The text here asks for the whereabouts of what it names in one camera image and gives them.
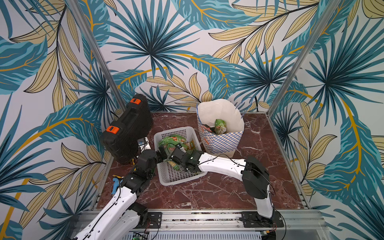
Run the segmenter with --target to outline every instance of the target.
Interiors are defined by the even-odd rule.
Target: blue checkered pattern
[[[230,152],[237,148],[243,132],[229,132],[221,135],[215,135],[202,127],[199,117],[199,134],[205,149],[213,154]]]

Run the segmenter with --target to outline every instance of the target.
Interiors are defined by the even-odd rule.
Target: wall
[[[342,1],[272,116],[310,204],[337,239],[384,239],[384,8]],[[338,13],[353,4],[346,19]]]
[[[81,4],[109,18],[103,1]],[[0,10],[0,239],[63,239],[104,176],[116,104],[63,0]]]
[[[144,93],[152,111],[218,98],[255,111],[255,97],[266,111],[327,2],[113,0],[101,51],[123,98]]]

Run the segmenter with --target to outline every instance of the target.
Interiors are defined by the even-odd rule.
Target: black plastic case
[[[126,165],[138,155],[137,140],[148,135],[152,123],[147,98],[136,94],[121,117],[103,132],[100,141],[116,161]]]

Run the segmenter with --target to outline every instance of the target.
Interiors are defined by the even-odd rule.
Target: white plastic basket
[[[155,145],[155,151],[157,151],[159,142],[165,138],[169,137],[172,134],[178,134],[187,139],[188,142],[193,142],[195,148],[201,151],[201,147],[199,141],[197,140],[197,135],[195,133],[195,129],[193,127],[178,127],[169,130],[165,130],[162,132],[158,132],[153,136],[153,143]],[[176,185],[183,182],[188,182],[190,180],[197,179],[199,177],[205,176],[207,172],[200,173],[181,173],[173,169],[173,167],[167,162],[161,162],[157,164],[157,172],[159,174],[160,183],[164,186]]]

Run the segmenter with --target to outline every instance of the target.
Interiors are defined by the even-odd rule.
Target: white bag
[[[202,124],[214,127],[216,119],[225,121],[227,133],[215,135],[202,127]],[[200,103],[197,107],[197,122],[200,138],[207,153],[233,157],[243,135],[244,120],[240,111],[230,101],[217,99]]]

